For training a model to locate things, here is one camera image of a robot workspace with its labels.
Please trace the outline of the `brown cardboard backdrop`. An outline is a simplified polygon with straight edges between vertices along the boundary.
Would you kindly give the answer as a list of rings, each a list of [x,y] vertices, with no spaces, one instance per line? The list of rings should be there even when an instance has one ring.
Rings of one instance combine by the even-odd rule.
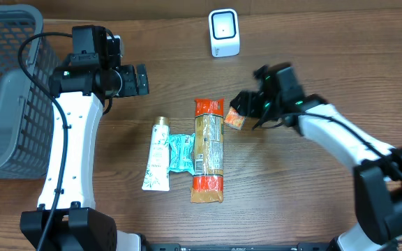
[[[0,0],[27,4],[52,20],[154,20],[205,17],[220,8],[240,15],[402,8],[402,0]]]

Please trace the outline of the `grey plastic shopping basket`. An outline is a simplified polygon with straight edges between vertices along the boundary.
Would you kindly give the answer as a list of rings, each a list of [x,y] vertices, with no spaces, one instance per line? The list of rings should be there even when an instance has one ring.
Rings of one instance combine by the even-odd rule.
[[[43,16],[29,5],[0,6],[0,178],[40,178],[47,172],[53,131],[52,102],[24,74],[43,86],[61,63],[43,32]]]

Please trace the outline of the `white barcode scanner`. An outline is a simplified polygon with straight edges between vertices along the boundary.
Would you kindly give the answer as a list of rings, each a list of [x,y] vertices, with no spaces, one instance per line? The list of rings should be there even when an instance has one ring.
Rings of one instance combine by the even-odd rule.
[[[240,34],[237,12],[231,8],[213,10],[208,21],[212,56],[221,58],[238,55]]]

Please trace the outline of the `teal snack packet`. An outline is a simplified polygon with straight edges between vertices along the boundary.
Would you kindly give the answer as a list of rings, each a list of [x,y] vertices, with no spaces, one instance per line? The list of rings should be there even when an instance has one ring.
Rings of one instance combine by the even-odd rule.
[[[194,147],[195,134],[192,135],[170,135],[170,165],[169,172],[188,172],[194,175],[194,164],[192,152]]]

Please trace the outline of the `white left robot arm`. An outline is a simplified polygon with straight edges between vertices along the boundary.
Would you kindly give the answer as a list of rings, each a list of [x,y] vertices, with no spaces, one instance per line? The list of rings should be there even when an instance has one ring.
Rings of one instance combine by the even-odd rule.
[[[35,211],[20,229],[37,250],[148,250],[141,234],[117,229],[95,209],[96,134],[105,99],[123,87],[121,74],[95,67],[57,67],[48,80],[54,109],[50,161]]]

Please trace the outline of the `orange long noodle packet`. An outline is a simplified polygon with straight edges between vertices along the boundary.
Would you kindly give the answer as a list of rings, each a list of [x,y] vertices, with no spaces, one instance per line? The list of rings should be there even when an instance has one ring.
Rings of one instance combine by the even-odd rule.
[[[192,203],[223,201],[224,100],[195,100]]]

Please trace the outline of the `white tube with gold cap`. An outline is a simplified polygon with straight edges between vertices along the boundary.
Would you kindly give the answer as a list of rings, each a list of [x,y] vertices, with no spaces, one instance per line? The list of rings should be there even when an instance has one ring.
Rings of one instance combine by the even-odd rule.
[[[152,126],[149,157],[142,184],[142,189],[145,191],[167,192],[170,190],[169,124],[169,118],[159,116],[156,117]]]

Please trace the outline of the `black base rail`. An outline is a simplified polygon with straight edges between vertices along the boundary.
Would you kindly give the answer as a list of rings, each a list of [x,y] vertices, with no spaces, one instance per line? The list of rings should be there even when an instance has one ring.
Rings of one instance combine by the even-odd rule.
[[[296,245],[180,245],[150,243],[142,251],[325,251],[328,243],[298,243]]]

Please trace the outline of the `small orange sachet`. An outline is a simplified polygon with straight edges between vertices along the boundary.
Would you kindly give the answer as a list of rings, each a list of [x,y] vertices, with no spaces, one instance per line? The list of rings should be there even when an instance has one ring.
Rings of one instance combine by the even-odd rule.
[[[233,129],[241,130],[245,120],[245,116],[239,115],[239,113],[233,107],[230,107],[224,119],[224,123]]]

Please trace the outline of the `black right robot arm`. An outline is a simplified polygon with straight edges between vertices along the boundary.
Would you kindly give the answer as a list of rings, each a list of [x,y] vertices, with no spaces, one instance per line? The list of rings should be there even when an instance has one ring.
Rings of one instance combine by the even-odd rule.
[[[230,103],[258,124],[280,121],[328,151],[354,178],[357,224],[321,250],[394,250],[402,237],[402,147],[359,129],[317,94],[242,91]]]

